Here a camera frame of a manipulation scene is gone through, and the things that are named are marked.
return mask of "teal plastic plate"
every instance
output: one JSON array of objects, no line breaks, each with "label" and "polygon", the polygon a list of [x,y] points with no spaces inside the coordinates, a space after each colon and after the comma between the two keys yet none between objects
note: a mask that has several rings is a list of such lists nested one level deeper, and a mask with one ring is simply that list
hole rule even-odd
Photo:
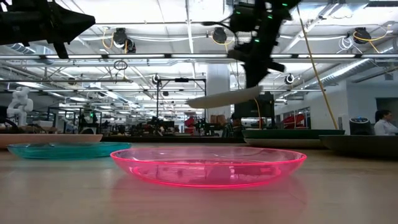
[{"label": "teal plastic plate", "polygon": [[344,135],[344,130],[244,130],[247,139],[319,139],[320,135]]},{"label": "teal plastic plate", "polygon": [[109,156],[112,152],[129,149],[126,142],[73,142],[45,144],[12,144],[8,151],[26,159],[91,159]]}]

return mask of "table surface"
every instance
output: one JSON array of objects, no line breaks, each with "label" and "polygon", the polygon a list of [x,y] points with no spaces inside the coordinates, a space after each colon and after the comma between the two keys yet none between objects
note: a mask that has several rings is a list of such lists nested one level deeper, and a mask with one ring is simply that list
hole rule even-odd
[{"label": "table surface", "polygon": [[398,162],[302,152],[302,168],[281,182],[209,190],[141,182],[111,158],[24,160],[1,151],[0,223],[397,223]]}]

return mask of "ceiling light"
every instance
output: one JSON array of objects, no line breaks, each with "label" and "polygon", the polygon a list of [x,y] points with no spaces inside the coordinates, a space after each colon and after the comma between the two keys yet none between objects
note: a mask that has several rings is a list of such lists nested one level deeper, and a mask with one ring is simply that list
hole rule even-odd
[{"label": "ceiling light", "polygon": [[53,96],[57,96],[57,97],[64,97],[64,96],[62,96],[61,94],[58,94],[58,93],[49,93],[50,95],[53,95]]},{"label": "ceiling light", "polygon": [[117,100],[119,97],[117,96],[117,94],[115,94],[115,93],[113,93],[113,92],[111,92],[111,91],[107,91],[106,93],[105,93],[108,97],[110,97],[110,98],[114,98],[115,100]]},{"label": "ceiling light", "polygon": [[84,101],[88,101],[86,98],[82,98],[82,97],[71,97],[71,100],[75,100],[75,101],[79,101],[79,102],[84,102]]},{"label": "ceiling light", "polygon": [[[300,54],[299,58],[309,58],[308,54]],[[353,58],[355,54],[320,54],[320,55],[312,55],[313,58]]]},{"label": "ceiling light", "polygon": [[59,59],[58,55],[46,55],[45,56],[47,59]]},{"label": "ceiling light", "polygon": [[38,55],[0,55],[0,59],[8,59],[17,56],[19,59],[40,59]]},{"label": "ceiling light", "polygon": [[73,91],[73,90],[43,90],[43,91],[45,91],[45,92],[71,92],[71,91]]},{"label": "ceiling light", "polygon": [[164,54],[115,54],[109,58],[164,58]]},{"label": "ceiling light", "polygon": [[32,87],[32,88],[43,88],[42,85],[37,84],[37,83],[31,83],[31,82],[17,82],[17,84]]},{"label": "ceiling light", "polygon": [[105,53],[109,54],[109,52],[107,50],[105,50],[105,49],[100,49],[99,51],[102,51],[102,52],[105,52]]},{"label": "ceiling light", "polygon": [[172,54],[172,58],[226,58],[226,54]]},{"label": "ceiling light", "polygon": [[69,59],[97,59],[102,58],[102,55],[69,55]]},{"label": "ceiling light", "polygon": [[291,58],[291,54],[272,54],[271,58]]},{"label": "ceiling light", "polygon": [[387,54],[387,55],[383,55],[383,54],[373,54],[373,55],[368,55],[368,58],[380,58],[380,57],[398,57],[398,54]]}]

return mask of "black tray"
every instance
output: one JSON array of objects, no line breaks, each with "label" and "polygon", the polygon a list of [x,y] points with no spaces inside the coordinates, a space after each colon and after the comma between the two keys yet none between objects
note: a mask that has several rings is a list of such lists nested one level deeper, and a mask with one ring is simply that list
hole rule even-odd
[{"label": "black tray", "polygon": [[248,139],[319,139],[320,135],[343,135],[344,130],[244,130],[244,138]]},{"label": "black tray", "polygon": [[398,136],[320,136],[327,148],[351,156],[398,159]]}]

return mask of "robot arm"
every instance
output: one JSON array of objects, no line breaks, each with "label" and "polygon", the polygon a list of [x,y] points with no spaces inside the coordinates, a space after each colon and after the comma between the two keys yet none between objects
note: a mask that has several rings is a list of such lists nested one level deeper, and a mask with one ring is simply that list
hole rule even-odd
[{"label": "robot arm", "polygon": [[26,113],[33,110],[33,101],[27,97],[30,92],[30,88],[18,87],[17,91],[12,93],[12,101],[8,105],[7,116],[13,117],[18,114],[18,125],[26,125]]}]

